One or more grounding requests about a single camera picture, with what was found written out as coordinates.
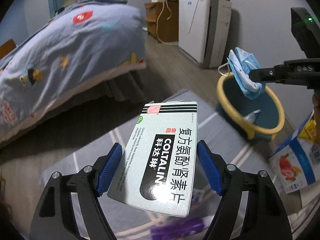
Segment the white green medicine box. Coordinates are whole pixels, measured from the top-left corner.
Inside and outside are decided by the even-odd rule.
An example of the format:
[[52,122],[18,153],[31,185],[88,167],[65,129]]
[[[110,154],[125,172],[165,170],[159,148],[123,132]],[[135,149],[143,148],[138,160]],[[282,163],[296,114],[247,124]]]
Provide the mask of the white green medicine box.
[[107,195],[123,204],[187,217],[194,185],[197,102],[146,104]]

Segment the clear plastic bag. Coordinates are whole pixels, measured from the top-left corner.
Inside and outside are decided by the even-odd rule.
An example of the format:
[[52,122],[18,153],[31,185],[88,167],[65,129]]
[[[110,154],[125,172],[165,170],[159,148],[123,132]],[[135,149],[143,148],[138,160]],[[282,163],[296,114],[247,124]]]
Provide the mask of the clear plastic bag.
[[249,113],[248,115],[244,116],[244,120],[246,122],[249,122],[250,124],[255,124],[255,122],[259,118],[260,113],[261,113],[261,110],[257,109],[255,111]]

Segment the purple wrapper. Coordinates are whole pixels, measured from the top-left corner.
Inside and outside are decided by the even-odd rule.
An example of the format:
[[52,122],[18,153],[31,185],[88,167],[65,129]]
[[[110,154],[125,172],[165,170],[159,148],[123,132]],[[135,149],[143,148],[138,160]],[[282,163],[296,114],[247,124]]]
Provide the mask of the purple wrapper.
[[165,226],[151,229],[151,238],[155,240],[178,239],[202,232],[204,222],[201,218],[180,220]]

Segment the yellow rimmed teal trash bin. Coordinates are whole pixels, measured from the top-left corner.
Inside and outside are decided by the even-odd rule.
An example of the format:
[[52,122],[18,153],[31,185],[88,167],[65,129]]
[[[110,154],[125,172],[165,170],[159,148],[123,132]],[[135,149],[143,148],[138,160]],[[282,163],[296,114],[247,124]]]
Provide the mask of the yellow rimmed teal trash bin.
[[[282,130],[285,113],[276,94],[265,87],[263,94],[251,100],[244,96],[233,74],[221,76],[217,82],[216,110],[244,138],[250,141],[273,140]],[[244,120],[244,116],[260,109],[261,113],[255,124]]]

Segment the blue white strawberry box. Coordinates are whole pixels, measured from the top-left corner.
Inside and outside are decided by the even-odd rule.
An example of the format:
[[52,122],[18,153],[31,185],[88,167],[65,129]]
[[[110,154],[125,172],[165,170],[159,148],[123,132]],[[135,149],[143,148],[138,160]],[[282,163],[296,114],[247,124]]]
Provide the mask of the blue white strawberry box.
[[285,193],[292,193],[319,181],[319,144],[301,137],[296,130],[269,157]]

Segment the white grey air purifier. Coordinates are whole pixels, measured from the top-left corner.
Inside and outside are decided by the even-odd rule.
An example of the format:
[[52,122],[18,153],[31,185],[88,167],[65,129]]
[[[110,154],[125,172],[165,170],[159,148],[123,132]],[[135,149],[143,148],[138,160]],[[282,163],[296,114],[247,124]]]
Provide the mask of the white grey air purifier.
[[202,69],[222,64],[231,0],[179,0],[178,47]]

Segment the blue cartoon print duvet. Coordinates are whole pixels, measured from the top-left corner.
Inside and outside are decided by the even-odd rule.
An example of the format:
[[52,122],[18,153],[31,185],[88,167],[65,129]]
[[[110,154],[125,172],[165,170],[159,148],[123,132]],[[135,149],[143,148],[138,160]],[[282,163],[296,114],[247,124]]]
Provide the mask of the blue cartoon print duvet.
[[1,142],[76,94],[145,69],[143,21],[127,0],[83,0],[1,59]]

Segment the wooden side cabinet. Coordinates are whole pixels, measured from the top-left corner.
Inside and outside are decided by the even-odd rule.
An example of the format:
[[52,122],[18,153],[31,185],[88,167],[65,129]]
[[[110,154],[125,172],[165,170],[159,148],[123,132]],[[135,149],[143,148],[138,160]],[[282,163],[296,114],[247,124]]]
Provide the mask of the wooden side cabinet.
[[158,43],[178,42],[178,2],[145,3],[148,34]]

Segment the wooden bed frame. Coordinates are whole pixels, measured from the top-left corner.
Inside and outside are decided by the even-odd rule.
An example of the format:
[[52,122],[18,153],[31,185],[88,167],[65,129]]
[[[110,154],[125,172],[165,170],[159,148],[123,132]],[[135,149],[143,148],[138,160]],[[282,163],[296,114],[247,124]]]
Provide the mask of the wooden bed frame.
[[13,39],[7,40],[4,44],[0,46],[0,59],[7,56],[11,51],[13,51],[16,48],[16,43]]

